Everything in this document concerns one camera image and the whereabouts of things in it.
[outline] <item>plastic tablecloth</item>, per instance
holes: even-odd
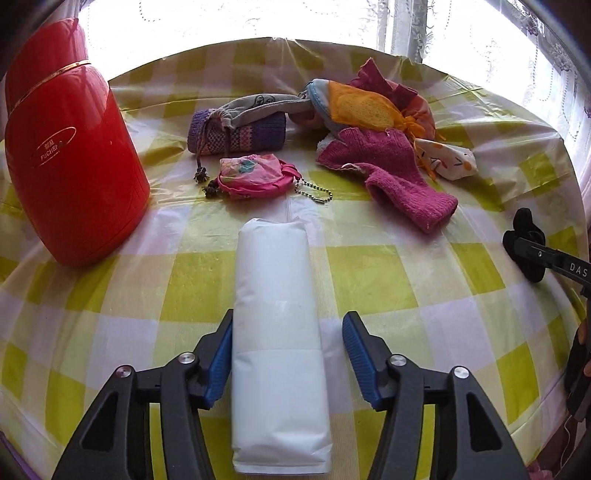
[[[186,149],[196,109],[252,93],[298,93],[317,77],[348,82],[370,56],[387,78],[427,98],[447,142],[475,153],[479,175],[429,180],[460,203],[440,232],[424,235],[392,207],[373,202],[359,179],[317,165],[323,133],[291,123],[277,155],[330,189],[332,202],[318,205],[296,193],[205,199]],[[348,310],[422,367],[468,367],[524,460],[536,456],[565,416],[561,373],[584,309],[574,286],[552,273],[528,283],[501,238],[526,206],[551,247],[587,258],[579,187],[555,131],[510,101],[427,66],[328,43],[216,44],[146,64],[111,86],[151,200],[137,230],[109,258],[85,270],[56,264],[7,175],[0,179],[0,429],[42,478],[51,477],[118,365],[164,365],[216,329],[233,304],[238,230],[254,217],[299,219],[307,229],[335,444],[326,478],[367,477],[384,419],[361,398],[343,349],[340,325]],[[218,160],[204,158],[210,174]],[[202,414],[223,480],[238,478],[229,405],[227,388]],[[418,479],[428,476],[433,418],[426,408]],[[157,406],[151,420],[155,478],[164,479]]]

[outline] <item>pink knitted glove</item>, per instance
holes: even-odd
[[[394,129],[376,132],[345,128],[318,157],[318,163],[340,170],[353,164],[367,176],[365,186],[380,203],[391,202],[423,232],[446,222],[457,199],[433,190],[418,171],[414,151],[405,135]]]

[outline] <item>white cylindrical package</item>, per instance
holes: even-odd
[[[238,236],[232,448],[239,473],[330,471],[320,326],[300,222],[253,219]]]

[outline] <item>thermos lid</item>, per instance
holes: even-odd
[[[64,67],[87,59],[84,30],[77,18],[65,18],[41,27],[22,46],[8,68],[8,112],[37,84]]]

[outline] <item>tassel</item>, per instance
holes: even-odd
[[[195,180],[196,183],[203,183],[204,181],[207,181],[208,178],[207,170],[205,170],[205,167],[200,166],[197,168],[197,173],[193,177],[193,180]]]
[[[207,199],[214,199],[217,197],[219,193],[219,185],[217,183],[217,179],[213,179],[211,182],[207,184],[206,187],[203,187],[203,191],[205,192],[205,198]]]

